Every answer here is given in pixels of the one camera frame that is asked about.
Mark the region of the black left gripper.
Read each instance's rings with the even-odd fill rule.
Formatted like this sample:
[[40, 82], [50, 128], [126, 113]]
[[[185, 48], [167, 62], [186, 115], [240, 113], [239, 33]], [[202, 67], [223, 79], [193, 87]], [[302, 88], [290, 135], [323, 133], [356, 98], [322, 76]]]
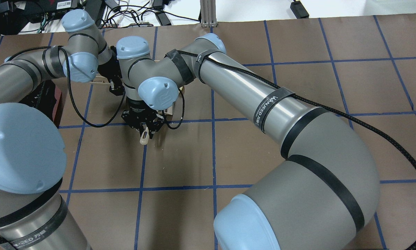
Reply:
[[98, 73], [109, 81], [109, 91], [113, 95], [123, 95], [125, 89], [122, 83], [122, 73], [116, 48], [114, 46], [107, 47], [104, 54], [108, 57], [108, 60], [105, 63], [99, 63]]

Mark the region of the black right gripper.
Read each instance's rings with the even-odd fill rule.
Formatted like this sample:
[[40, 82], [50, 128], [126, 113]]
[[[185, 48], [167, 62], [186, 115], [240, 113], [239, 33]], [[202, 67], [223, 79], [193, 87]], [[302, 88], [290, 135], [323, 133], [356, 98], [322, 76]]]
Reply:
[[[164, 125], [162, 116], [157, 116], [157, 111], [150, 108], [144, 101], [127, 99], [126, 103], [128, 109], [125, 109], [121, 114], [122, 119], [132, 129], [139, 132], [143, 131], [142, 122], [149, 125], [149, 138], [152, 139], [154, 134]], [[152, 116], [152, 120], [145, 120], [146, 117]]]

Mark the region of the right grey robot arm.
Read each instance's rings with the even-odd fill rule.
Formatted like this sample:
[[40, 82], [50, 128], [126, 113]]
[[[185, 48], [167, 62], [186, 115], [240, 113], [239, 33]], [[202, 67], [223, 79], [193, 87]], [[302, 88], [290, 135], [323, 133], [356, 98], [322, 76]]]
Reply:
[[216, 34], [158, 62], [139, 36], [121, 38], [116, 50], [126, 86], [147, 107], [172, 106], [178, 88], [198, 78], [280, 145], [284, 161], [217, 213], [223, 250], [342, 250], [375, 214], [379, 174], [358, 134], [325, 108], [250, 76]]

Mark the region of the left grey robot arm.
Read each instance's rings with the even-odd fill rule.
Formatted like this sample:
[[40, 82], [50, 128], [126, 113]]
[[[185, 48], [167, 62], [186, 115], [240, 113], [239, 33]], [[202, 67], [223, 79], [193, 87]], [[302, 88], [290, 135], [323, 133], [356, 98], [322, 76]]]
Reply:
[[90, 243], [59, 194], [67, 157], [54, 122], [21, 104], [43, 81], [92, 81], [114, 59], [82, 9], [61, 20], [64, 47], [10, 57], [0, 65], [0, 245], [6, 250], [90, 250]]

